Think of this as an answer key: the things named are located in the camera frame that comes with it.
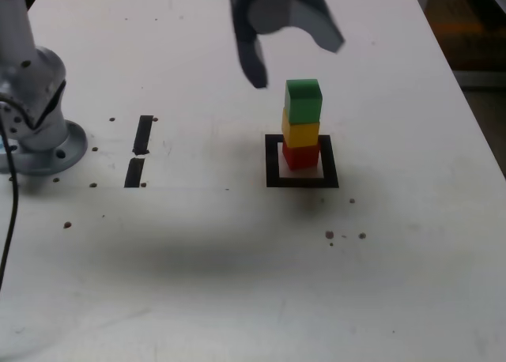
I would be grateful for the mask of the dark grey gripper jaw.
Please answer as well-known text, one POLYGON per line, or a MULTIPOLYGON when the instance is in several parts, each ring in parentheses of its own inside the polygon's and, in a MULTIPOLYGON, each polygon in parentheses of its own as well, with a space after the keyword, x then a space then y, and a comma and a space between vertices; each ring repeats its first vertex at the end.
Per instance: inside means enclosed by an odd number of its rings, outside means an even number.
POLYGON ((267 87, 259 34, 267 33, 268 16, 261 0, 230 0, 236 49, 245 77, 257 89, 267 87))

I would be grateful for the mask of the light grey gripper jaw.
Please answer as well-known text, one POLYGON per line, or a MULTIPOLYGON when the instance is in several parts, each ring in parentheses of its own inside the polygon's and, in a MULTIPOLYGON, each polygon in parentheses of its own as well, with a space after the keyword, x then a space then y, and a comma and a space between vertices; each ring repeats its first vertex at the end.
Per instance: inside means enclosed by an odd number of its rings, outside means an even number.
POLYGON ((299 28, 320 48, 333 53, 345 42, 325 0, 252 0, 247 19, 260 35, 299 28))

